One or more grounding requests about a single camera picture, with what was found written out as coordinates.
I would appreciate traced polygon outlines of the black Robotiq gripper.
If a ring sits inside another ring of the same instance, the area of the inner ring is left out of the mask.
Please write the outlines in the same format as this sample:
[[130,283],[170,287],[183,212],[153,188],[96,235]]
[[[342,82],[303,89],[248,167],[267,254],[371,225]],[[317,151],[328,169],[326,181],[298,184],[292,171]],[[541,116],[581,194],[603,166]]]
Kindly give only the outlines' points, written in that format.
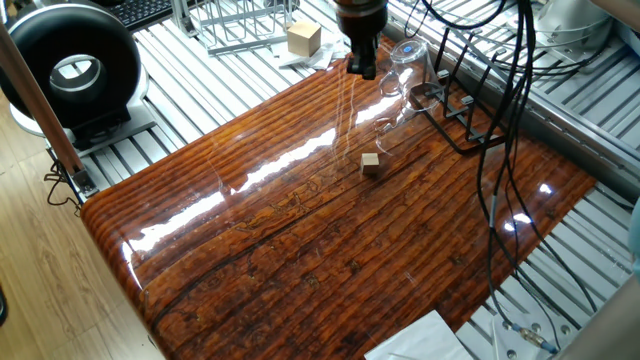
[[[335,0],[335,11],[339,29],[351,41],[351,55],[347,72],[361,75],[364,80],[376,77],[377,42],[376,37],[388,21],[387,0]],[[361,44],[355,40],[367,40]]]

